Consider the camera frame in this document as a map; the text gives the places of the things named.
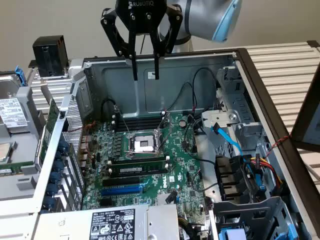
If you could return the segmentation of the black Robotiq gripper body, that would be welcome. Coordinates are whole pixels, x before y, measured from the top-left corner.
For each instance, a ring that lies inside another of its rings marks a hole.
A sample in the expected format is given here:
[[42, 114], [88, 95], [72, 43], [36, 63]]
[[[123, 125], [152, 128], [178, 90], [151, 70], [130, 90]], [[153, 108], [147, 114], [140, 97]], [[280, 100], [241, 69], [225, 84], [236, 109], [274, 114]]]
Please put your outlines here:
[[167, 10], [166, 0], [117, 0], [115, 12], [129, 32], [149, 34], [156, 30]]

